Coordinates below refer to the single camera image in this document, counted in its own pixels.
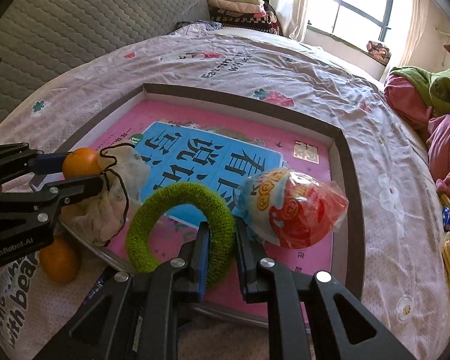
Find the stack of folded blankets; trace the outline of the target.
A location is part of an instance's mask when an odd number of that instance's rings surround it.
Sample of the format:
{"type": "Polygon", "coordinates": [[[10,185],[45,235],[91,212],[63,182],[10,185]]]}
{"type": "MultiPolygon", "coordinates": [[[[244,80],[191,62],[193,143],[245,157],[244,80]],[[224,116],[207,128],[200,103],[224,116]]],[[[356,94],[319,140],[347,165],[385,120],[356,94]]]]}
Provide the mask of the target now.
{"type": "Polygon", "coordinates": [[[251,29],[281,35],[282,29],[270,0],[207,0],[209,16],[223,27],[251,29]]]}

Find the cream mesh drawstring pouch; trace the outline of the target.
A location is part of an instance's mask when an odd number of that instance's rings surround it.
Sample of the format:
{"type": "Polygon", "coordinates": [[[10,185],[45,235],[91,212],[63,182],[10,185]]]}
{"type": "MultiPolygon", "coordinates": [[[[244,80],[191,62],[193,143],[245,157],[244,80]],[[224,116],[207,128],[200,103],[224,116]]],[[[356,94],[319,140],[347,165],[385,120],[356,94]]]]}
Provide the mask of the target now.
{"type": "Polygon", "coordinates": [[[101,149],[98,163],[103,170],[102,191],[65,207],[59,219],[89,244],[106,246],[140,207],[140,193],[149,177],[150,166],[130,143],[101,149]]]}

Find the strawberry print bed sheet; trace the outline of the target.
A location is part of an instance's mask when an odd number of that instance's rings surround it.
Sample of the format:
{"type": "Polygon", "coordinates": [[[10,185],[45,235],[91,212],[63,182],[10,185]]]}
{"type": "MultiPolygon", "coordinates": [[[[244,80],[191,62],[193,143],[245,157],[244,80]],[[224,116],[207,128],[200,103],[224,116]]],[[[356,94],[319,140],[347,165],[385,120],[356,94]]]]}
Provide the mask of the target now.
{"type": "Polygon", "coordinates": [[[56,150],[92,116],[145,83],[212,89],[313,116],[344,133],[365,230],[365,306],[418,359],[450,342],[441,204],[425,144],[382,87],[321,49],[251,30],[194,24],[47,79],[0,124],[0,144],[56,150]]]}

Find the white curtain right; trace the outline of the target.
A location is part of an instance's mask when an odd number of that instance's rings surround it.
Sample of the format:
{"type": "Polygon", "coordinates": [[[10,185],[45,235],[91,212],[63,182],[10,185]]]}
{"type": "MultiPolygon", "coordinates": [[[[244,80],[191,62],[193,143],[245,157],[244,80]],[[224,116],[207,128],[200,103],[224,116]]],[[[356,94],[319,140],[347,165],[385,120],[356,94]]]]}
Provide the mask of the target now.
{"type": "Polygon", "coordinates": [[[418,46],[428,18],[430,0],[393,0],[391,38],[385,42],[391,57],[379,81],[393,68],[407,66],[418,46]]]}

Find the white curtain left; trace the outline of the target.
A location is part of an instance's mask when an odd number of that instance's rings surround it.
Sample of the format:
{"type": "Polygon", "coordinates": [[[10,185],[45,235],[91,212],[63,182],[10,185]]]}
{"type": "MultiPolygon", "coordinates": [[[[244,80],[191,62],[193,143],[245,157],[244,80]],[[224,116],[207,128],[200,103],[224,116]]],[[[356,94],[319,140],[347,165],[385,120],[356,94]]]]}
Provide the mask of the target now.
{"type": "Polygon", "coordinates": [[[270,0],[286,38],[305,41],[309,0],[270,0]]]}

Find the grey shallow cardboard box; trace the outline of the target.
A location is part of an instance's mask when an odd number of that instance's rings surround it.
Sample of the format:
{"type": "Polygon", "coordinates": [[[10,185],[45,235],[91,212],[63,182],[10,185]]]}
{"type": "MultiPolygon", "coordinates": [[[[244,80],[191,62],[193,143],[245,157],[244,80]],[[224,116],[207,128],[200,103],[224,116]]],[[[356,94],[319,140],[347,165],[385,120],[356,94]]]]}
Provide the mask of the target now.
{"type": "Polygon", "coordinates": [[[329,270],[362,296],[365,235],[359,180],[343,132],[297,111],[235,94],[178,85],[145,84],[120,97],[64,139],[60,151],[139,141],[153,123],[207,131],[279,152],[294,170],[338,184],[349,200],[340,228],[304,250],[266,244],[269,256],[304,274],[329,270]]]}

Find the white curtain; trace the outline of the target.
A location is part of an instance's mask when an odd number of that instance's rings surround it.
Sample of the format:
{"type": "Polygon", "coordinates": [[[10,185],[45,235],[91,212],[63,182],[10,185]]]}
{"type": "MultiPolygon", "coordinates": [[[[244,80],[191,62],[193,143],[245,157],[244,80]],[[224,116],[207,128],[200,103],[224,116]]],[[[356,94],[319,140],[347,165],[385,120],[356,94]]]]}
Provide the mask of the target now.
{"type": "Polygon", "coordinates": [[[309,0],[270,0],[286,38],[305,41],[309,0]]]}
{"type": "Polygon", "coordinates": [[[428,18],[430,0],[393,0],[391,38],[385,42],[391,57],[379,81],[393,68],[407,66],[418,46],[428,18]]]}

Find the pink and blue book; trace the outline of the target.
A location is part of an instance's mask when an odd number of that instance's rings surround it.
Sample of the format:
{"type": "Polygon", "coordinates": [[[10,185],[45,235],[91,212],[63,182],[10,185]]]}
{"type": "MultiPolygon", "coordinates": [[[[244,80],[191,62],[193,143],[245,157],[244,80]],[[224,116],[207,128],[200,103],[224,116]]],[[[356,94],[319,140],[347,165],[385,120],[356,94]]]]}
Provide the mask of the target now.
{"type": "MultiPolygon", "coordinates": [[[[195,181],[214,189],[234,215],[234,194],[242,181],[276,167],[291,167],[317,180],[331,180],[328,147],[307,135],[272,126],[271,122],[238,119],[239,111],[224,115],[190,106],[143,100],[124,112],[115,111],[95,127],[89,147],[99,151],[119,143],[134,144],[151,166],[145,199],[154,189],[180,181],[195,181]]],[[[174,258],[184,242],[195,237],[206,220],[191,205],[162,216],[150,236],[150,250],[160,263],[174,258]]],[[[307,249],[290,250],[265,244],[269,256],[296,272],[313,274],[332,267],[333,233],[307,249]]],[[[238,288],[236,266],[211,290],[199,311],[234,322],[266,326],[266,305],[247,305],[238,288]]]]}

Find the orange tangerine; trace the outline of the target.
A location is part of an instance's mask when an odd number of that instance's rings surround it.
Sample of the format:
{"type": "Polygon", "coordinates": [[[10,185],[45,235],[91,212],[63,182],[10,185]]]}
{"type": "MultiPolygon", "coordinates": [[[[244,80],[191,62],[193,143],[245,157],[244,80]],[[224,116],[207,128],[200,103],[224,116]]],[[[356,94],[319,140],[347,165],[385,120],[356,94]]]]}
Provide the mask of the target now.
{"type": "Polygon", "coordinates": [[[56,284],[69,284],[79,274],[81,255],[66,236],[57,236],[54,242],[39,251],[40,267],[56,284]]]}
{"type": "Polygon", "coordinates": [[[88,147],[79,148],[68,154],[62,164],[65,179],[85,176],[98,176],[102,169],[98,162],[98,153],[88,147]]]}

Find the blue snack packet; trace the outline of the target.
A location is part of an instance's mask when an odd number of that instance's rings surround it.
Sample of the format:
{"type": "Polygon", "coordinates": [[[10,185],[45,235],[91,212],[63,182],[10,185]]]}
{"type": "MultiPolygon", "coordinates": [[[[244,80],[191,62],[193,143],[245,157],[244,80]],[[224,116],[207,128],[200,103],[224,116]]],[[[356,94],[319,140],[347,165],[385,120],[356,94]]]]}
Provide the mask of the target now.
{"type": "Polygon", "coordinates": [[[104,285],[114,276],[117,271],[113,267],[106,267],[105,270],[100,274],[96,283],[91,287],[90,291],[83,299],[82,304],[88,303],[103,287],[104,285]]]}

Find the pink crumpled quilt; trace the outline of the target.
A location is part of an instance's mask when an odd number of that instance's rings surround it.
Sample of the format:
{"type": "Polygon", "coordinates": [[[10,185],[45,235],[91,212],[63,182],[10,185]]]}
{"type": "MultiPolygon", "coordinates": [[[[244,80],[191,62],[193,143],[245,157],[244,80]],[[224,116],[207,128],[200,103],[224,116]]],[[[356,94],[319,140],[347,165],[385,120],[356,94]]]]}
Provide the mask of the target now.
{"type": "Polygon", "coordinates": [[[385,81],[385,101],[425,142],[436,190],[450,199],[450,115],[435,116],[415,86],[395,74],[385,81]]]}

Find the window with dark frame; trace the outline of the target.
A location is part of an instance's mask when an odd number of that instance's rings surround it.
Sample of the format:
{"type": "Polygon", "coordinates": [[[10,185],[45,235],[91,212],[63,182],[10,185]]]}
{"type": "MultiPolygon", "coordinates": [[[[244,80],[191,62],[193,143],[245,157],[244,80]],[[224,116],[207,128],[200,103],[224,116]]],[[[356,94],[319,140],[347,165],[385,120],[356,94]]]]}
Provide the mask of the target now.
{"type": "Polygon", "coordinates": [[[394,0],[309,0],[309,26],[364,48],[390,33],[394,0]]]}

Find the red surprise egg toy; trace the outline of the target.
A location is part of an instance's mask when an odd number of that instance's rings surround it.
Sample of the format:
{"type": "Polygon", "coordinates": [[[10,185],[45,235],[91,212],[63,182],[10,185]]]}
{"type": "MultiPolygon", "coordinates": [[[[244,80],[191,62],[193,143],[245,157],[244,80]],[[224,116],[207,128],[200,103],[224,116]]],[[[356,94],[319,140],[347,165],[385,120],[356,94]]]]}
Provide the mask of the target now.
{"type": "Polygon", "coordinates": [[[259,239],[287,249],[320,242],[341,225],[349,207],[336,183],[284,167],[246,178],[234,200],[259,239]]]}

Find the patterned item on windowsill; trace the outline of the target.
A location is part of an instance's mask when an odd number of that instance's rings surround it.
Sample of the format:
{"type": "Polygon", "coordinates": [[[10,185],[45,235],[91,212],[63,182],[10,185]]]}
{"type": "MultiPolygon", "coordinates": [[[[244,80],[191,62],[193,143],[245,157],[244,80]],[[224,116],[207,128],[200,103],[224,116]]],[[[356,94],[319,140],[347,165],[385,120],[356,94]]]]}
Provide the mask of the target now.
{"type": "Polygon", "coordinates": [[[379,63],[387,65],[391,58],[390,49],[378,41],[368,41],[367,43],[367,53],[379,63]]]}

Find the green blanket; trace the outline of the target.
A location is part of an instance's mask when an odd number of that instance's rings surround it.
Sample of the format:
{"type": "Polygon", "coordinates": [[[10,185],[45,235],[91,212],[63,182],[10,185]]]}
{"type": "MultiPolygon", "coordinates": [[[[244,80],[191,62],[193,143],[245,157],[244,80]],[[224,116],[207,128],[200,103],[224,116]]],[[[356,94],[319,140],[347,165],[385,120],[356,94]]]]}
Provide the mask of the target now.
{"type": "Polygon", "coordinates": [[[450,115],[450,68],[429,72],[421,67],[405,66],[394,67],[390,73],[408,80],[436,115],[450,115]]]}

